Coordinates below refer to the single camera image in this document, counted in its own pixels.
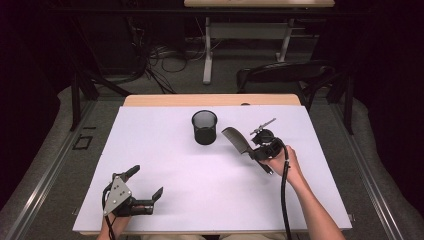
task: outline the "black chair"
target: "black chair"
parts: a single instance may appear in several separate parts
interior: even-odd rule
[[[316,92],[334,79],[330,61],[273,63],[238,71],[237,93],[294,93],[309,111]]]

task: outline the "desk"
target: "desk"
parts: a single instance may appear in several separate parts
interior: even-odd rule
[[[244,7],[244,8],[323,8],[333,7],[334,0],[185,0],[186,7]],[[203,84],[211,83],[212,57],[211,38],[238,39],[283,39],[277,61],[284,62],[293,30],[294,19],[287,23],[211,23],[206,17],[206,58]]]
[[[136,164],[141,170],[127,182],[133,196],[148,199],[162,186],[164,193],[156,202],[154,214],[134,217],[127,234],[284,230],[279,192],[281,178],[266,174],[220,134],[232,126],[250,139],[253,129],[273,117],[277,120],[268,129],[296,149],[305,177],[338,226],[351,228],[309,115],[298,101],[292,102],[294,97],[129,96],[116,117],[73,230],[82,234],[98,233],[102,190],[112,173],[126,171]],[[164,105],[172,107],[158,106],[162,99]],[[224,106],[225,99],[231,99],[227,106]],[[268,104],[277,105],[265,105],[266,99],[270,99]],[[287,99],[290,99],[287,104],[294,105],[281,105]],[[252,105],[239,106],[247,100]],[[218,116],[218,136],[209,146],[199,145],[193,138],[191,116],[201,109],[209,109]],[[305,231],[300,204],[289,185],[286,194],[291,228]]]

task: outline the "black mesh cup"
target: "black mesh cup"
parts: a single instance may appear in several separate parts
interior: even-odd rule
[[[191,118],[194,127],[194,139],[201,145],[209,145],[216,139],[216,123],[218,118],[215,113],[202,110]]]

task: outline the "forearm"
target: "forearm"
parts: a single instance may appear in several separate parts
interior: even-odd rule
[[[305,216],[310,238],[312,240],[345,239],[334,220],[313,194],[306,180],[302,177],[298,183],[294,189]]]

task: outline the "gray floor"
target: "gray floor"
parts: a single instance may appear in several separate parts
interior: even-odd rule
[[[308,59],[313,43],[311,39],[293,39],[287,60]],[[235,93],[237,69],[275,61],[279,47],[275,42],[253,40],[221,42],[214,50],[212,84],[207,86],[202,83],[203,60],[189,61],[178,73],[168,73],[160,64],[154,69],[177,93]],[[164,62],[169,70],[181,66],[183,63],[173,58]],[[137,94],[161,93],[146,77],[121,86]],[[0,239],[93,239],[72,232],[75,209],[82,203],[90,174],[123,101],[105,87],[98,86],[98,90],[101,98],[85,103],[85,118],[75,133],[68,131],[72,121],[70,89],[59,94],[62,104],[55,124],[0,212]],[[328,105],[319,97],[310,116],[346,209],[355,218],[353,229],[345,232],[347,239],[424,239],[422,217],[405,201],[381,165],[367,109],[355,101],[355,135],[350,136],[340,124],[339,105]],[[93,136],[89,150],[72,150],[79,134]]]

